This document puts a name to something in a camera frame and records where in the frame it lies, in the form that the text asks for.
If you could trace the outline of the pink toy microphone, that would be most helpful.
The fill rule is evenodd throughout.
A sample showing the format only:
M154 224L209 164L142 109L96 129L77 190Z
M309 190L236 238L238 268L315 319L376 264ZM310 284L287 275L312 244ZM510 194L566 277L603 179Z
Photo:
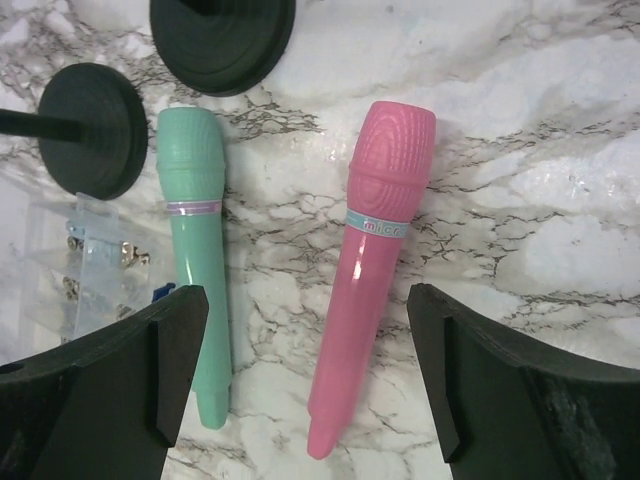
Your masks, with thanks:
M350 424L402 243L429 182L433 112L377 101L349 164L339 262L308 401L307 452L326 458Z

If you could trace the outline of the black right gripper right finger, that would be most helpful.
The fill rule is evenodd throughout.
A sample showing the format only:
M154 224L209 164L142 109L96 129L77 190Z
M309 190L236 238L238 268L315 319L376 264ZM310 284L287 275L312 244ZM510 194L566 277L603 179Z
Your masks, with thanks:
M639 475L639 373L491 320L429 284L407 312L439 445L456 479Z

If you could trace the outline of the mint green toy microphone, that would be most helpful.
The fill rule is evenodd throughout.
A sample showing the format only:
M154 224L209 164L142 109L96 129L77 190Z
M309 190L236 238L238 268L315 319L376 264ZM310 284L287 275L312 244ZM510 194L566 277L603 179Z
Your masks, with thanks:
M232 381L222 233L226 163L221 129L207 109L167 108L158 115L156 147L178 284L203 287L209 303L192 390L201 424L218 430L227 420Z

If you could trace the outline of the black round-base stand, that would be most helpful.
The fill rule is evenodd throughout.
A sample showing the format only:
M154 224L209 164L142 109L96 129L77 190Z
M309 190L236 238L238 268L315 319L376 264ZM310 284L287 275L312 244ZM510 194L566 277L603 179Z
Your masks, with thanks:
M143 169L148 123L142 99L117 70L78 63L48 82L35 114L3 109L1 133L36 138L53 180L70 194L112 200Z
M150 3L152 37L165 66L184 85L213 97L261 82L282 57L295 16L290 0Z

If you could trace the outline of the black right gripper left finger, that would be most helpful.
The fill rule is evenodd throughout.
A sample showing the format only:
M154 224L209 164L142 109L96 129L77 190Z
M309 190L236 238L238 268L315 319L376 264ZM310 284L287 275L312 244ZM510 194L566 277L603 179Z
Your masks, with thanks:
M177 440L209 304L183 286L2 366L4 479L158 479Z

